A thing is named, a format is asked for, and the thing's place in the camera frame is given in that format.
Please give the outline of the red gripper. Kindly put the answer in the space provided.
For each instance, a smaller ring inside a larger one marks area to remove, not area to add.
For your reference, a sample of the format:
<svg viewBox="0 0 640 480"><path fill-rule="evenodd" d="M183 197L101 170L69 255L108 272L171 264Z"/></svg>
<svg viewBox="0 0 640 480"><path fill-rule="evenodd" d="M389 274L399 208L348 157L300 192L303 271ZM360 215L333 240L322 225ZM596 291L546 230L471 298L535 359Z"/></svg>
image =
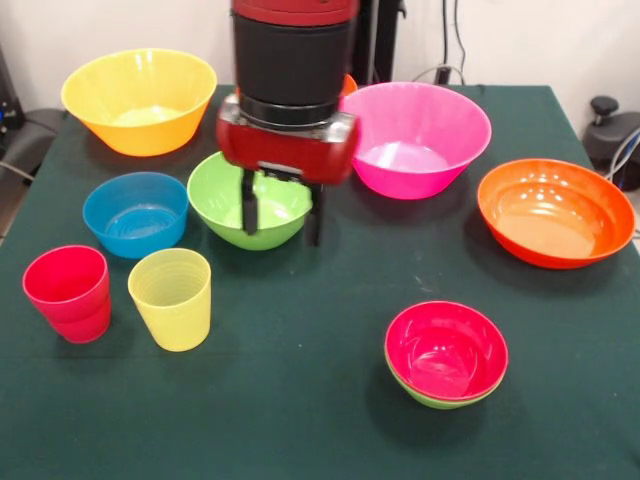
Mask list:
<svg viewBox="0 0 640 480"><path fill-rule="evenodd" d="M311 208L305 219L306 240L320 244L324 214L324 185L345 181L360 141L360 119L338 111L328 121L298 131L273 130L250 121L240 108L239 97L224 98L216 119L217 143L226 160L243 168L241 179L242 229L258 230L258 202L254 193L255 171L275 171L311 183Z"/></svg>

